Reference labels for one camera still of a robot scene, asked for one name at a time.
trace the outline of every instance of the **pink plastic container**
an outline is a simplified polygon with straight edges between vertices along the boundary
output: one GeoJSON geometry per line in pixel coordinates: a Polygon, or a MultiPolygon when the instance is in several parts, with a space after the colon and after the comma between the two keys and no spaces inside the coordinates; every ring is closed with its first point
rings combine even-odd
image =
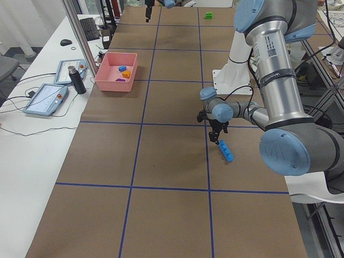
{"type": "Polygon", "coordinates": [[[138,68],[136,53],[113,53],[107,52],[97,72],[95,81],[101,91],[124,91],[129,92],[133,87],[135,73],[138,68]],[[131,72],[130,78],[124,78],[118,70],[120,66],[126,66],[131,72]]]}

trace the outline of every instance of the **black bottle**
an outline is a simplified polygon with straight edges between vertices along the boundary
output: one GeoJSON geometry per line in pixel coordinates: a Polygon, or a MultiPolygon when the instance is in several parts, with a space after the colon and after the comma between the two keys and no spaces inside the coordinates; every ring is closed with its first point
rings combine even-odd
{"type": "Polygon", "coordinates": [[[86,88],[84,83],[82,82],[81,76],[79,72],[75,69],[74,66],[68,66],[69,77],[74,86],[74,89],[78,94],[84,94],[86,92],[86,88]]]}

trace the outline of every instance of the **green block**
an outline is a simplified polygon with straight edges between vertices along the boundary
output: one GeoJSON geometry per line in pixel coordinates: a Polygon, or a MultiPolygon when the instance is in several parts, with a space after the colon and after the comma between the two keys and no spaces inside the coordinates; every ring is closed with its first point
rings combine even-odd
{"type": "Polygon", "coordinates": [[[213,18],[213,13],[212,12],[207,12],[205,14],[205,18],[204,19],[212,19],[213,18]]]}

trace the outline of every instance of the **keyboard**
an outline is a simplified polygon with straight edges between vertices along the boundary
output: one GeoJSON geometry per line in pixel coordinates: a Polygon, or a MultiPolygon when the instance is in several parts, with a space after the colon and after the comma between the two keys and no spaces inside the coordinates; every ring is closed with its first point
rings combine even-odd
{"type": "Polygon", "coordinates": [[[93,18],[81,19],[80,23],[87,41],[99,39],[98,28],[93,18]]]}

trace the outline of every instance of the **black mouse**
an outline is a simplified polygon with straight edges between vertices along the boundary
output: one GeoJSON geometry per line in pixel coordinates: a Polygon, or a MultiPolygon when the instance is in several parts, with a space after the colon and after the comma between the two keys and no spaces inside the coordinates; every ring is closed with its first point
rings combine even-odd
{"type": "Polygon", "coordinates": [[[64,47],[64,46],[70,45],[71,43],[72,43],[72,41],[69,40],[69,39],[62,39],[61,42],[60,42],[60,45],[61,45],[62,47],[64,47]]]}

